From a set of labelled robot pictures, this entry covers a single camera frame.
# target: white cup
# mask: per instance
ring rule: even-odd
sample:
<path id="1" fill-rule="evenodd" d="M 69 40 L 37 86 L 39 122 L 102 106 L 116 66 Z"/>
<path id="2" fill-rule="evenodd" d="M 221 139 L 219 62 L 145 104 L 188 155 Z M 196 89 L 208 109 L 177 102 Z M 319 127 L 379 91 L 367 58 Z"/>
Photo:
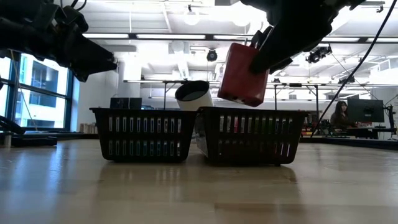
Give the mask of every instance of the white cup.
<path id="1" fill-rule="evenodd" d="M 210 85 L 205 81 L 192 81 L 180 86 L 175 98 L 183 111 L 196 111 L 201 106 L 214 106 Z"/>

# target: black plastic basket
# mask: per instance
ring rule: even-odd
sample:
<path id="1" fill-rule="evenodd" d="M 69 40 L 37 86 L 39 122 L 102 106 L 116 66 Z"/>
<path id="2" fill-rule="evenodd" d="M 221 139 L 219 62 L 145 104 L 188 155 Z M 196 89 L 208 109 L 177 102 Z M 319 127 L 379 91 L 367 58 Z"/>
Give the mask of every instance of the black plastic basket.
<path id="1" fill-rule="evenodd" d="M 289 164 L 307 112 L 203 107 L 195 121 L 198 148 L 210 162 Z"/>
<path id="2" fill-rule="evenodd" d="M 182 162 L 196 112 L 90 108 L 102 155 L 112 161 Z"/>

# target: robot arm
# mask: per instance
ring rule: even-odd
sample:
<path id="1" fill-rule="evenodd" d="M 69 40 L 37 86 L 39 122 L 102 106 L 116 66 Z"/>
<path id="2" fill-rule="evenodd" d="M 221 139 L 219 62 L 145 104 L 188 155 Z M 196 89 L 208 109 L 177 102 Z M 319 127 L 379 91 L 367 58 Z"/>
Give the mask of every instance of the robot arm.
<path id="1" fill-rule="evenodd" d="M 345 6 L 354 9 L 365 0 L 241 0 L 267 12 L 273 30 L 254 58 L 251 70 L 260 73 L 288 66 L 292 56 L 316 47 L 332 31 L 331 23 Z"/>
<path id="2" fill-rule="evenodd" d="M 85 82 L 117 67 L 111 52 L 83 37 L 87 30 L 80 12 L 53 0 L 0 0 L 0 57 L 15 50 L 54 60 Z"/>

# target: white wall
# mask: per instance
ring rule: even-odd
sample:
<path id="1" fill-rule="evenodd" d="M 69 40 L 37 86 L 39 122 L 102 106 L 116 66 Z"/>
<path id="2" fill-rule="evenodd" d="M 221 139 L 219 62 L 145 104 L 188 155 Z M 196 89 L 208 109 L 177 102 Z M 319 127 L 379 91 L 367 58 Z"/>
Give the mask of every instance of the white wall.
<path id="1" fill-rule="evenodd" d="M 94 123 L 90 108 L 109 108 L 112 97 L 139 97 L 139 83 L 124 83 L 123 68 L 92 74 L 87 82 L 74 79 L 71 131 L 79 131 L 81 123 Z"/>
<path id="2" fill-rule="evenodd" d="M 92 74 L 85 83 L 75 79 L 71 131 L 78 131 L 81 123 L 94 123 L 95 116 L 90 108 L 109 108 L 110 98 L 117 93 L 117 86 L 118 74 L 114 71 Z"/>
<path id="3" fill-rule="evenodd" d="M 394 115 L 394 124 L 398 126 L 398 88 L 374 88 L 371 90 L 371 93 L 378 99 L 382 100 L 384 104 L 390 101 L 388 105 L 393 106 L 393 110 L 396 112 Z M 381 126 L 385 126 L 386 128 L 390 128 L 389 118 L 387 113 L 384 113 L 384 123 L 381 123 Z M 391 138 L 390 133 L 382 133 L 380 135 L 380 139 L 389 139 Z"/>

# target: wooden floor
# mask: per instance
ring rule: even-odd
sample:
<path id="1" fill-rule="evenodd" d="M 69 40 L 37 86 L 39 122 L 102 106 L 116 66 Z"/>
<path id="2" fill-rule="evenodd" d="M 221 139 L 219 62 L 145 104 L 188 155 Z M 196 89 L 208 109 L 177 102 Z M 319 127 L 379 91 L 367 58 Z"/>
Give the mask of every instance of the wooden floor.
<path id="1" fill-rule="evenodd" d="M 398 153 L 301 144 L 282 167 L 115 164 L 95 140 L 0 149 L 0 223 L 398 223 Z"/>

